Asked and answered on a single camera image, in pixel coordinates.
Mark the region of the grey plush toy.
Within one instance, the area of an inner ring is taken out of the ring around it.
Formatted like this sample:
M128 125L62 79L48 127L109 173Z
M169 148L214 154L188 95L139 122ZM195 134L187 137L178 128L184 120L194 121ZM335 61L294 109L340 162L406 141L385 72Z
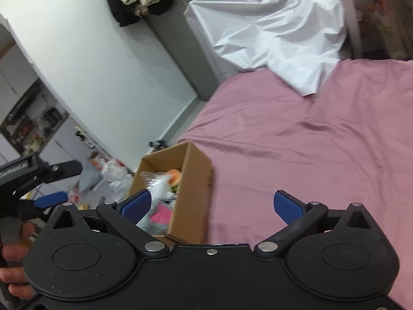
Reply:
M174 207L174 200L152 201L149 212L137 223L137 227L152 235L165 235L169 229Z

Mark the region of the white plastic bag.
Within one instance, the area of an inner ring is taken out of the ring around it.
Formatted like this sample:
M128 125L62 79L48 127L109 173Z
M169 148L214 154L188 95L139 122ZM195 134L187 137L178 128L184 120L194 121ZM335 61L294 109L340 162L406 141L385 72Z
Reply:
M169 184L171 175L167 173L141 172L140 177L145 183L146 189L150 192L154 203L171 202L176 199L176 194L172 191Z

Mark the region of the white plastic bags on floor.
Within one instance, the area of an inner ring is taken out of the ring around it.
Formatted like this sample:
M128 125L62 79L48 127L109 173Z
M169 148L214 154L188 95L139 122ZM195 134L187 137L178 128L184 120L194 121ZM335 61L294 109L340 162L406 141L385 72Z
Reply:
M68 201L92 209L103 203L118 203L127 197L133 175L117 159L100 155L89 158L75 185L69 188Z

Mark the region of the cardboard box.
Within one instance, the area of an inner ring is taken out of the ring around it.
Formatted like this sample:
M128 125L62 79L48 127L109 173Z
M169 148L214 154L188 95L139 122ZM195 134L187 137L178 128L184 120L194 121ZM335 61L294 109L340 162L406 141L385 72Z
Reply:
M141 172L181 171L176 206L165 235L155 238L174 244L202 244L206 240L213 168L211 160L193 143L180 143L145 155L134 175L128 195L145 188Z

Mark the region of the grey sneakers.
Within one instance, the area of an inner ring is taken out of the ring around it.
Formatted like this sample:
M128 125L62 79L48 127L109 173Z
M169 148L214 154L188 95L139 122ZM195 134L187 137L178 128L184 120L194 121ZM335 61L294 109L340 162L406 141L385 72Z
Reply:
M156 141L150 141L150 142L148 143L148 145L149 145L151 148L154 148L154 149L156 149L156 150L163 150L163 149L169 147L168 143L167 143L164 139L158 139L158 140L156 140Z

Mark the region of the pink bed sheet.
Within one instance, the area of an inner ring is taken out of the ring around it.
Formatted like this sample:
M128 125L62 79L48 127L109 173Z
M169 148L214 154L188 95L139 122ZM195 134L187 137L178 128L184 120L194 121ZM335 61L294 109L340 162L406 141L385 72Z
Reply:
M344 60L303 97L271 71L232 76L182 135L212 162L212 244L280 230L273 196L343 209L360 202L395 248L391 297L412 308L412 62Z

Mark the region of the grey door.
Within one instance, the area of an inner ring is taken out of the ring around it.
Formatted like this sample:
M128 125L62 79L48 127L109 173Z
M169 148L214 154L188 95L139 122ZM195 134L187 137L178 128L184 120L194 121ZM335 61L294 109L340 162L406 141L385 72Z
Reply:
M219 81L184 17L190 1L172 0L168 12L161 16L148 16L146 23L181 69L198 98L208 100Z

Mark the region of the white draped sheet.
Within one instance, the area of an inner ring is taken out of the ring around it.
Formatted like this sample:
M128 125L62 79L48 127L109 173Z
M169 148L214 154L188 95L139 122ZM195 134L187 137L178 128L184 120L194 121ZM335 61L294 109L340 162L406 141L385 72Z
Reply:
M184 16L219 81L267 68L317 93L346 38L340 0L192 0Z

